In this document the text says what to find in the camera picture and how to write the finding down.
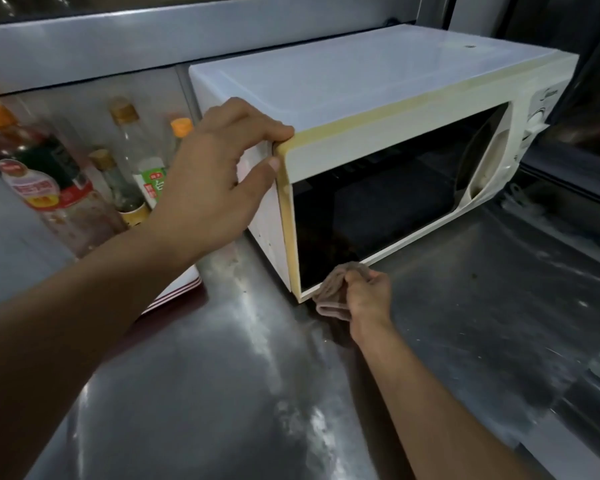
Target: bottle label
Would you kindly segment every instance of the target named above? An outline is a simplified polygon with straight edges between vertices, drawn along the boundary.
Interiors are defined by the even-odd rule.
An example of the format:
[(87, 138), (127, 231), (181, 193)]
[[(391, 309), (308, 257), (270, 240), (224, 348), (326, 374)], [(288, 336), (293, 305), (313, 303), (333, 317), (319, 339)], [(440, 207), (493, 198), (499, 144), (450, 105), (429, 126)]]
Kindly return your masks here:
[(158, 200), (160, 200), (166, 176), (167, 172), (164, 168), (152, 168), (151, 170), (134, 174), (134, 180), (138, 184), (138, 187), (140, 187), (140, 190), (142, 190), (144, 198), (152, 209), (158, 203)]
[(124, 220), (129, 228), (144, 222), (149, 217), (149, 214), (151, 214), (151, 210), (145, 203), (131, 212), (120, 212), (122, 220)]
[[(66, 153), (64, 147), (61, 146), (60, 149)], [(37, 169), (28, 167), (22, 159), (0, 160), (2, 179), (32, 209), (41, 211), (64, 209), (92, 192), (91, 182), (80, 172), (79, 168), (77, 171), (69, 173), (60, 163), (52, 161), (53, 152), (48, 152), (43, 156), (46, 156), (49, 161), (44, 161), (42, 158), (36, 165)], [(71, 163), (77, 168), (75, 162), (71, 160)], [(54, 173), (59, 173), (60, 182), (49, 173), (40, 171), (41, 169), (51, 169)]]

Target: towel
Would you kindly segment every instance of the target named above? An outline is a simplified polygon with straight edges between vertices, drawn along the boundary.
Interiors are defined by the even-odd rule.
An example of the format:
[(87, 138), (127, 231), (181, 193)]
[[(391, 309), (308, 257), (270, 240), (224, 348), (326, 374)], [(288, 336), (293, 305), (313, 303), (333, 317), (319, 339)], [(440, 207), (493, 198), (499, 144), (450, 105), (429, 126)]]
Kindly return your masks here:
[(315, 309), (320, 315), (351, 321), (347, 305), (347, 282), (344, 281), (344, 275), (350, 269), (355, 269), (366, 281), (371, 280), (369, 268), (364, 264), (352, 261), (337, 265), (313, 295)]

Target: fingernail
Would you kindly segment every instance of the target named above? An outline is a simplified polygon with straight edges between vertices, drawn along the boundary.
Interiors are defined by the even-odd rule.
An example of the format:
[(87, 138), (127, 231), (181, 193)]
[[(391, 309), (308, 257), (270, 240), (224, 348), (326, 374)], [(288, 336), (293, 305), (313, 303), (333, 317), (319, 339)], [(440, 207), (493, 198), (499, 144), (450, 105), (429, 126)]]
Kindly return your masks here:
[(269, 165), (271, 165), (271, 167), (274, 171), (277, 172), (280, 169), (280, 160), (279, 159), (272, 157), (269, 159), (268, 163), (269, 163)]

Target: white microwave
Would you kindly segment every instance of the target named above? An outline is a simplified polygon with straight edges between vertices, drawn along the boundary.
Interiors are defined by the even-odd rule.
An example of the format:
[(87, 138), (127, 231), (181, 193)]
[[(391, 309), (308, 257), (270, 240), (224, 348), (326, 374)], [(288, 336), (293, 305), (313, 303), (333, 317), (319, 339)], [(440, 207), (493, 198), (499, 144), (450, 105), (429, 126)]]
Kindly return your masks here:
[(239, 96), (296, 135), (249, 229), (298, 301), (487, 201), (557, 103), (577, 55), (398, 25), (194, 64), (201, 111)]

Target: forearm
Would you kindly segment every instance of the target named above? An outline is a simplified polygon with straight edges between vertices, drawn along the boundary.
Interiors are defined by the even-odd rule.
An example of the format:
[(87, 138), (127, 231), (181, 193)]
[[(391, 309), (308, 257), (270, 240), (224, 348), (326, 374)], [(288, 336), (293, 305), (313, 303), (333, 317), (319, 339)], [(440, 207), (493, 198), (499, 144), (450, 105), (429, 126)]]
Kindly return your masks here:
[(361, 350), (418, 480), (528, 478), (514, 453), (455, 400), (393, 327), (368, 333)]
[(106, 350), (183, 269), (130, 230), (0, 305), (0, 478), (22, 478)]

